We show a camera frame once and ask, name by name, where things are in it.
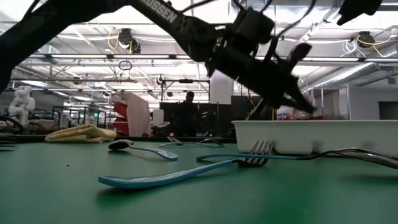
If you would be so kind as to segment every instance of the yellow cloth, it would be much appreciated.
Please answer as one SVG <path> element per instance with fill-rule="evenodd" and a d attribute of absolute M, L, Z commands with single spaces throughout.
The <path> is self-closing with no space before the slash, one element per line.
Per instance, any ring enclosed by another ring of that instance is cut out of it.
<path fill-rule="evenodd" d="M 47 142 L 90 142 L 101 143 L 104 141 L 113 141 L 116 132 L 103 128 L 97 128 L 92 124 L 67 128 L 53 132 L 45 137 Z"/>

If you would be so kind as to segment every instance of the white container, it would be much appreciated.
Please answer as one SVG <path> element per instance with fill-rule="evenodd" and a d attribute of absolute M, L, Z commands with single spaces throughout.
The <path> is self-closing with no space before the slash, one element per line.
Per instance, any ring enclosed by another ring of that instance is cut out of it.
<path fill-rule="evenodd" d="M 363 147 L 398 156 L 398 121 L 233 121 L 238 149 L 274 141 L 281 154 L 309 154 Z"/>

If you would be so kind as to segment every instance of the spoon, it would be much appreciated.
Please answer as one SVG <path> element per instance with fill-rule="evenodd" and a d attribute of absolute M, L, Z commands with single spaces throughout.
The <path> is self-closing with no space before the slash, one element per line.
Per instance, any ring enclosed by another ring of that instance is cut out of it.
<path fill-rule="evenodd" d="M 161 150 L 161 149 L 149 149 L 149 148 L 142 148 L 142 147 L 134 147 L 134 142 L 126 139 L 121 139 L 112 142 L 109 146 L 108 149 L 110 150 L 121 150 L 125 148 L 131 148 L 131 149 L 137 149 L 137 150 L 142 150 L 142 151 L 147 151 L 147 152 L 153 152 L 154 154 L 157 154 L 158 156 L 162 157 L 163 159 L 167 159 L 169 161 L 176 161 L 178 159 L 178 155 Z"/>

